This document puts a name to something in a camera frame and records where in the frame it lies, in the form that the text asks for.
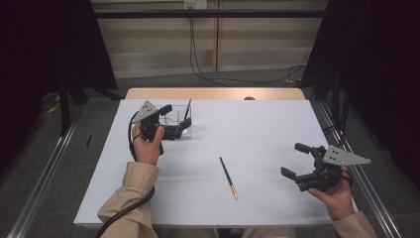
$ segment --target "long-sleeved shirt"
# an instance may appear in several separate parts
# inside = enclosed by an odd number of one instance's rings
[[[128,162],[123,184],[98,211],[103,222],[117,212],[144,198],[152,190],[158,179],[158,167],[136,162]],[[337,233],[345,237],[376,237],[370,223],[360,211],[344,219],[333,222]],[[152,208],[149,202],[129,212],[115,221],[102,237],[151,237],[157,238],[152,228]]]

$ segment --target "pen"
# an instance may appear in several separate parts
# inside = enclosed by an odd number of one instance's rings
[[[223,170],[225,171],[226,177],[228,178],[229,185],[231,186],[232,192],[234,193],[235,199],[238,199],[238,193],[235,190],[234,184],[232,183],[231,177],[229,176],[228,170],[226,170],[225,163],[223,163],[223,159],[219,157],[220,162],[222,163]]]
[[[186,117],[188,116],[188,112],[189,112],[189,107],[191,106],[191,98],[189,98],[188,101],[188,106],[186,106],[186,111],[185,111],[185,116],[184,116],[184,121],[186,120]]]

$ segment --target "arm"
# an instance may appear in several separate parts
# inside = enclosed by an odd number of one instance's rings
[[[347,169],[343,168],[343,171],[343,176],[346,177]],[[341,237],[376,237],[365,215],[361,211],[355,212],[352,188],[347,180],[342,178],[337,186],[325,192],[316,188],[308,191],[326,204],[334,229]]]
[[[132,130],[135,138],[141,133],[140,124]],[[136,137],[133,144],[138,163],[127,163],[123,184],[103,204],[98,217],[106,222],[117,212],[149,194],[158,178],[159,144],[164,129],[159,127],[152,142]],[[102,237],[157,237],[152,228],[152,209],[149,202],[115,221]]]

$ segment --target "person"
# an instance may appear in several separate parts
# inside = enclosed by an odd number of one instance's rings
[[[159,144],[164,128],[158,127],[152,142],[142,139],[140,123],[132,129],[137,162],[128,162],[123,184],[98,211],[98,217],[106,222],[113,215],[139,199],[146,197],[158,179]],[[362,211],[355,212],[352,203],[352,188],[341,179],[337,186],[322,192],[310,188],[309,193],[327,206],[333,226],[341,237],[376,237]],[[218,237],[217,229],[163,229],[159,236],[152,226],[152,208],[149,202],[116,220],[101,236],[107,237]],[[247,228],[243,238],[248,237],[295,237],[292,228]]]

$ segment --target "perforated metal bracket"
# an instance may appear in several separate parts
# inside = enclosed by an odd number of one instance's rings
[[[330,146],[324,155],[323,162],[335,166],[355,166],[370,164],[369,159],[357,156],[340,148]]]
[[[139,112],[135,116],[135,118],[132,120],[132,123],[138,123],[139,121],[158,113],[158,109],[151,104],[148,100],[143,104],[142,108],[140,108]]]

